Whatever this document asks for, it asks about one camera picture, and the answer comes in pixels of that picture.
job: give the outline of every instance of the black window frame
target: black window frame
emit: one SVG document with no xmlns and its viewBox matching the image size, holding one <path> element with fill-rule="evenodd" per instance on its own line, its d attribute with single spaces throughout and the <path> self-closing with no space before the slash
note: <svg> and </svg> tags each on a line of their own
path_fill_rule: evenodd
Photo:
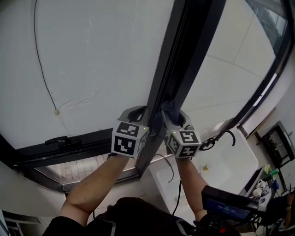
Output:
<svg viewBox="0 0 295 236">
<path fill-rule="evenodd" d="M 147 102 L 147 125 L 150 128 L 152 128 L 152 121 L 164 101 L 174 100 L 176 107 L 181 108 L 209 49 L 225 3 L 226 0 L 174 1 Z M 285 6 L 289 6 L 289 1 L 285 1 Z M 288 17 L 287 30 L 291 43 L 289 48 L 282 43 L 278 55 L 284 55 L 287 51 L 287 57 L 284 61 L 282 61 L 283 57 L 276 57 L 254 95 L 224 129 L 231 129 L 240 122 L 268 85 L 272 78 L 271 74 L 273 75 L 281 63 L 282 69 L 284 68 L 294 45 L 294 21 L 292 13 L 287 7 L 286 13 Z M 5 153 L 0 157 L 0 160 L 40 185 L 62 193 L 68 192 L 74 183 L 60 184 L 35 168 L 109 153 L 111 152 L 111 137 L 112 129 L 107 129 L 73 137 L 73 141 L 75 139 L 81 140 L 81 146 L 70 150 L 61 150 L 58 143 L 38 144 L 16 150 L 0 135 L 0 145 Z M 123 172 L 118 183 L 141 177 L 158 151 L 164 137 L 164 128 L 157 135 L 150 135 L 138 158 L 136 168 Z"/>
</svg>

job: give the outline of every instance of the sink basin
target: sink basin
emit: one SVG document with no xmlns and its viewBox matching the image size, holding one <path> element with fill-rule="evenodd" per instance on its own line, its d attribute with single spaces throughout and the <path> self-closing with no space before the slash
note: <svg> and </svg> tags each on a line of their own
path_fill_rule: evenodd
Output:
<svg viewBox="0 0 295 236">
<path fill-rule="evenodd" d="M 199 151 L 192 162 L 210 186 L 239 194 L 257 170 L 258 161 L 243 134 L 237 128 L 231 131 L 236 137 L 234 147 L 231 135 L 225 133 L 212 149 Z M 172 171 L 165 160 L 161 159 L 152 163 L 149 170 L 169 212 L 172 213 L 177 202 L 180 177 L 175 158 L 169 157 L 168 160 L 175 173 L 170 183 Z M 183 189 L 175 215 L 189 223 L 195 219 Z"/>
</svg>

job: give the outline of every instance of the blue screen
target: blue screen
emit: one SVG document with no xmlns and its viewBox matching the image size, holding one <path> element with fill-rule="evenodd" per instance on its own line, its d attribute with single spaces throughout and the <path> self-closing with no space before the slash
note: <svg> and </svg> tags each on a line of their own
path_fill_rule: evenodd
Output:
<svg viewBox="0 0 295 236">
<path fill-rule="evenodd" d="M 238 218 L 238 219 L 245 219 L 250 211 L 240 209 L 234 206 L 226 205 L 224 203 L 208 199 L 206 200 L 207 210 L 211 212 L 218 212 L 230 217 Z"/>
</svg>

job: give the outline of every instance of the black shirt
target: black shirt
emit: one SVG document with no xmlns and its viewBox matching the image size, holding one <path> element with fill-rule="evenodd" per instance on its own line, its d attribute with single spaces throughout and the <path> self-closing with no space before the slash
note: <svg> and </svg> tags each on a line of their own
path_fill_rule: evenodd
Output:
<svg viewBox="0 0 295 236">
<path fill-rule="evenodd" d="M 43 235 L 193 235 L 195 227 L 138 198 L 121 198 L 86 227 L 67 217 L 54 218 Z"/>
<path fill-rule="evenodd" d="M 276 197 L 269 201 L 266 208 L 266 214 L 262 217 L 261 225 L 271 225 L 277 222 L 279 219 L 285 219 L 287 216 L 287 201 L 288 195 L 282 197 Z M 292 203 L 291 214 L 295 214 L 295 201 Z M 295 217 L 292 217 L 290 225 L 295 224 Z"/>
</svg>

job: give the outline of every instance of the hand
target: hand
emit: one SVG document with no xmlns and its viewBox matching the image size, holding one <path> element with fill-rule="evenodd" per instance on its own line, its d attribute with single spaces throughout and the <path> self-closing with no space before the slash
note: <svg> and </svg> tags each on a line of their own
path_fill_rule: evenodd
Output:
<svg viewBox="0 0 295 236">
<path fill-rule="evenodd" d="M 291 206 L 294 200 L 294 194 L 289 193 L 287 197 L 288 206 Z"/>
</svg>

